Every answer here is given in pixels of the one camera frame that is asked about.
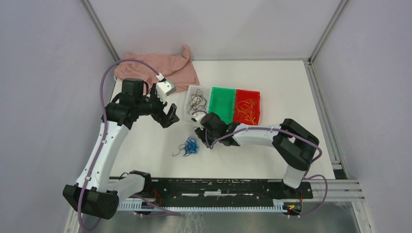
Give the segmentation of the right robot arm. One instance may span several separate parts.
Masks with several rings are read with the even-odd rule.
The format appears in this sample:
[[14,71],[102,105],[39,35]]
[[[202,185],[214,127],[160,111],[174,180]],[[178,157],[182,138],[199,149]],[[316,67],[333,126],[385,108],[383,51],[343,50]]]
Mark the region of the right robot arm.
[[322,155],[319,139],[290,118],[268,126],[226,124],[216,113],[196,110],[191,114],[191,120],[198,124],[194,131],[209,149],[217,143],[228,147],[258,145],[275,148],[288,165],[280,186],[282,195],[287,198],[300,192],[300,183],[311,164]]

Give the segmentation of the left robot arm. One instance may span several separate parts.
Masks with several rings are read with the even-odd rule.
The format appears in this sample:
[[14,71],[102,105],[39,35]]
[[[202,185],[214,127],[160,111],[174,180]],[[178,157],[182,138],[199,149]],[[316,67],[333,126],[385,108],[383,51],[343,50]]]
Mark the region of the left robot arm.
[[125,79],[119,92],[104,108],[102,124],[90,158],[74,185],[65,185],[63,197],[82,214],[111,219],[123,200],[137,193],[145,198],[151,195],[150,174],[133,171],[125,178],[110,183],[110,172],[120,147],[134,122],[141,116],[151,116],[162,128],[179,121],[177,106],[167,97],[176,91],[170,80],[162,79],[152,87],[141,79]]

